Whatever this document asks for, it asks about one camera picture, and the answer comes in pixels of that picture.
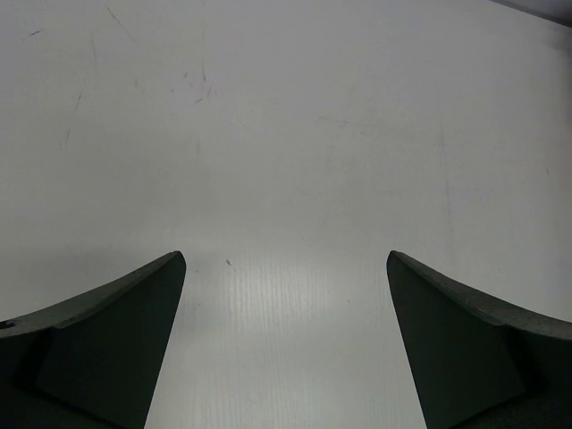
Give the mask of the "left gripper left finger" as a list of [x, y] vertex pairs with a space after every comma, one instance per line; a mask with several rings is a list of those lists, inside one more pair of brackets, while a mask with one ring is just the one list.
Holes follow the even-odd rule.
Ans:
[[142, 428], [186, 261], [170, 252], [125, 276], [1, 323], [3, 428]]

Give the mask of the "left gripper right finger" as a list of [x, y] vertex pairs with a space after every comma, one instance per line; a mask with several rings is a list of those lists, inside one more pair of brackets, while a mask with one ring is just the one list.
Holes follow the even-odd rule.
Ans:
[[571, 324], [398, 251], [391, 299], [429, 428], [569, 428]]

